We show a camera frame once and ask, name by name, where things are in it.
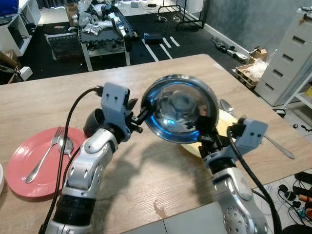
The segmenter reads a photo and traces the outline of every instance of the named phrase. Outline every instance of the wall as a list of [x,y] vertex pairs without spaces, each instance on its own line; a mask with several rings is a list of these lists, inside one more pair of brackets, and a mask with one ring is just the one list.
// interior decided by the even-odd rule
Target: wall
[[300,6],[312,0],[210,0],[206,23],[247,50],[272,54]]

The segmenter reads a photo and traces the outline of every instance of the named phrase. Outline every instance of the floor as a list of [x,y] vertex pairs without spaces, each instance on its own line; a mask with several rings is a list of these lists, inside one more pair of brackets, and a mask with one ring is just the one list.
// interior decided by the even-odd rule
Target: floor
[[[131,5],[128,3],[121,2],[119,8],[124,15],[137,15],[137,14],[146,14],[154,11],[153,9],[145,9],[145,5],[148,3],[156,3],[157,5],[161,4],[162,0],[149,0],[149,1],[140,1],[139,8],[131,8]],[[40,24],[46,23],[55,23],[67,21],[67,16],[64,8],[58,9],[43,9],[42,17],[40,19]],[[284,119],[288,122],[290,126],[298,124],[298,132],[305,137],[307,141],[312,143],[312,132],[307,132],[301,125],[306,126],[307,129],[312,128],[312,110],[302,104],[301,102],[291,103],[287,106],[286,116]],[[312,173],[312,169],[307,170],[306,172]],[[271,184],[265,185],[267,191],[270,193],[272,199],[275,202],[275,206],[278,209],[282,227],[285,228],[294,224],[291,218],[288,215],[287,204],[280,200],[277,197],[277,189],[280,184],[285,184],[288,188],[291,189],[292,184],[295,182],[294,176],[290,176],[279,181],[276,181]],[[265,214],[267,222],[269,224],[269,232],[273,233],[273,221],[270,214],[270,209],[266,202],[257,197],[255,201],[258,207]],[[299,222],[299,219],[292,214],[294,219]],[[226,230],[222,222],[222,213],[218,203],[211,203],[200,208],[187,211],[182,214],[175,215],[173,217],[149,224],[147,226],[140,227],[138,229],[126,232],[127,234],[206,234],[206,233],[218,233],[226,234]]]

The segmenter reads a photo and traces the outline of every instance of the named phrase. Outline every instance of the metal spoon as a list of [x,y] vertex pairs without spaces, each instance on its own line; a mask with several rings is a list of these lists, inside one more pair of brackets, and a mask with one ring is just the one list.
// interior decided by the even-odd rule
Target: metal spoon
[[[219,104],[220,104],[220,108],[229,113],[231,116],[237,118],[235,115],[234,115],[234,108],[224,99],[220,99],[219,100]],[[287,157],[291,158],[291,159],[294,159],[294,155],[289,152],[288,150],[286,150],[283,146],[281,146],[280,144],[278,144],[277,142],[275,142],[274,140],[272,140],[271,138],[269,138],[267,135],[264,135],[264,137],[266,139],[269,140],[269,142],[271,142],[276,148],[278,148],[280,150],[280,152],[282,152],[284,155],[286,155]]]
[[[60,135],[58,137],[58,150],[59,151],[62,150],[63,144],[64,144],[64,135]],[[66,144],[65,144],[64,154],[68,155],[71,158],[72,156],[70,153],[73,151],[73,149],[74,149],[73,141],[68,137],[66,140]]]

